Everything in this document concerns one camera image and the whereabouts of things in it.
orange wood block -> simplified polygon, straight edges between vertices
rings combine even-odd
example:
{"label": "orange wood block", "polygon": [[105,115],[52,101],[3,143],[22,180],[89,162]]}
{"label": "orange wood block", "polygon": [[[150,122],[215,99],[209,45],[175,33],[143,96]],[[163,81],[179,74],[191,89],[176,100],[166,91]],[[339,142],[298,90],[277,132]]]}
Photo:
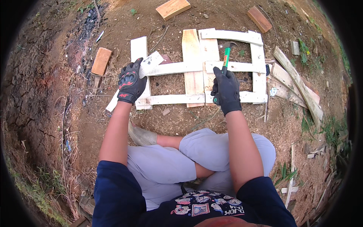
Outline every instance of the orange wood block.
{"label": "orange wood block", "polygon": [[265,33],[272,28],[270,22],[265,18],[264,15],[262,15],[256,6],[247,11],[247,15],[253,20],[262,33]]}
{"label": "orange wood block", "polygon": [[112,51],[103,47],[98,48],[96,59],[92,66],[92,73],[101,75],[106,71],[107,63],[109,62]]}
{"label": "orange wood block", "polygon": [[190,3],[186,0],[170,0],[156,8],[156,10],[167,21],[190,8]]}

foot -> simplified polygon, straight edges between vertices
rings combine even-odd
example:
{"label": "foot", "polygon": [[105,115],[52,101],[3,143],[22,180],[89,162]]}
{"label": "foot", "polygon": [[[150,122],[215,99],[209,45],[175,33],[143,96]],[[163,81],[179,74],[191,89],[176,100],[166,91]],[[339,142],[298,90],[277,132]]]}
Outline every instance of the foot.
{"label": "foot", "polygon": [[157,133],[142,129],[129,121],[129,135],[137,146],[156,145]]}

burnt ground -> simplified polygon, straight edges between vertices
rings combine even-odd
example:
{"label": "burnt ground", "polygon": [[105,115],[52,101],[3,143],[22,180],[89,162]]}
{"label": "burnt ground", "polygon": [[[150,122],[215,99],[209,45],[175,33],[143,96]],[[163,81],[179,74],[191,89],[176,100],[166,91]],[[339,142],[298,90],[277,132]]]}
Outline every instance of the burnt ground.
{"label": "burnt ground", "polygon": [[[168,54],[173,62],[179,62],[183,60],[184,29],[216,28],[260,32],[246,14],[255,5],[254,1],[190,0],[191,9],[168,21],[164,21],[155,10],[164,2],[102,1],[99,5],[102,20],[98,28],[95,9],[86,8],[91,1],[45,1],[36,6],[19,32],[2,84],[1,125],[6,156],[9,166],[17,173],[15,178],[30,185],[36,182],[37,177],[42,179],[39,168],[51,172],[54,179],[58,178],[53,170],[60,173],[61,180],[53,181],[56,187],[48,187],[45,194],[50,196],[47,200],[49,204],[56,204],[56,212],[65,220],[63,225],[79,217],[73,201],[79,200],[80,195],[92,196],[98,151],[112,115],[105,111],[105,107],[116,90],[117,72],[130,62],[130,39],[149,36],[148,47],[151,49],[159,40],[158,36],[164,33],[163,25],[169,26],[156,50]],[[269,14],[276,30],[276,35],[273,28],[262,34],[265,58],[274,59],[272,51],[278,45],[289,59],[296,59],[297,71],[319,91],[320,105],[325,115],[323,125],[331,117],[342,120],[347,99],[343,78],[347,74],[334,31],[324,15],[310,1],[285,3],[268,0],[257,3]],[[77,11],[79,7],[84,8],[83,13]],[[310,18],[314,18],[321,30],[307,22],[301,8]],[[137,13],[132,15],[131,9],[136,9]],[[204,18],[203,14],[207,14],[209,18]],[[104,34],[96,43],[102,31]],[[298,38],[310,49],[310,67],[303,67],[300,56],[293,57],[291,54],[290,40]],[[92,89],[94,77],[89,71],[99,47],[113,50],[113,54],[106,72],[107,77],[102,77],[101,89],[95,90]],[[238,54],[242,49],[245,50],[243,57]],[[231,57],[237,61],[250,62],[249,45],[239,42]],[[248,73],[236,75],[247,80],[247,83],[241,83],[241,90],[251,91],[252,82]],[[183,74],[151,77],[150,84],[153,95],[185,93]],[[171,112],[163,116],[162,111],[166,108]],[[270,174],[271,178],[277,174],[274,181],[281,176],[280,164],[286,162],[290,167],[291,144],[296,144],[295,166],[298,174],[294,186],[298,185],[299,190],[291,195],[291,200],[295,200],[291,212],[297,224],[301,225],[317,213],[315,207],[327,187],[326,178],[335,170],[333,154],[336,147],[328,144],[325,154],[306,159],[304,144],[310,144],[313,150],[320,148],[327,142],[325,133],[315,134],[313,138],[303,131],[305,111],[285,99],[270,99],[266,123],[260,118],[264,114],[262,104],[242,104],[242,108],[251,132],[264,135],[276,148],[276,165]],[[64,111],[66,117],[63,127]],[[215,106],[186,108],[186,104],[155,105],[153,110],[144,111],[136,111],[133,107],[130,118],[138,126],[164,135],[183,136],[204,127],[225,133],[227,127],[223,113],[217,111]],[[200,119],[215,116],[198,125],[201,120],[196,119],[191,112]],[[65,148],[63,154],[60,148],[62,129],[70,148]],[[21,142],[24,140],[26,151]],[[80,175],[88,177],[90,183],[79,185],[77,177]],[[40,181],[40,186],[47,188],[46,182]],[[277,188],[286,187],[285,184],[287,181],[277,185]],[[286,194],[281,196],[285,201]],[[54,211],[45,213],[55,217],[52,215]]]}

hammer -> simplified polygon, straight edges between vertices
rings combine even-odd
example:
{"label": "hammer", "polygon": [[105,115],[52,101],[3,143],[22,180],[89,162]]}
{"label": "hammer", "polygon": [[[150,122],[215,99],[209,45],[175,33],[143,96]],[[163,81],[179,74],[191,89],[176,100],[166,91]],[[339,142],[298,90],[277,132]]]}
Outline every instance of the hammer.
{"label": "hammer", "polygon": [[227,67],[228,67],[228,61],[229,61],[229,54],[231,52],[232,46],[237,44],[235,42],[226,42],[223,45],[219,45],[219,49],[224,48],[224,60],[223,60],[223,67],[222,67],[222,73],[223,75],[227,75]]}

claw hammer head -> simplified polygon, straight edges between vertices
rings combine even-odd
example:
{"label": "claw hammer head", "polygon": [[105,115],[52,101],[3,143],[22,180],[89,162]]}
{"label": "claw hammer head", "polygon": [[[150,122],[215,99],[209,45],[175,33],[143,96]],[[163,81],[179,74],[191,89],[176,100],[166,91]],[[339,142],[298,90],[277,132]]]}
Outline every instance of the claw hammer head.
{"label": "claw hammer head", "polygon": [[225,49],[225,48],[229,47],[229,48],[232,49],[233,45],[236,45],[237,46],[237,43],[235,43],[235,42],[226,42],[223,45],[219,45],[218,48],[219,49]]}

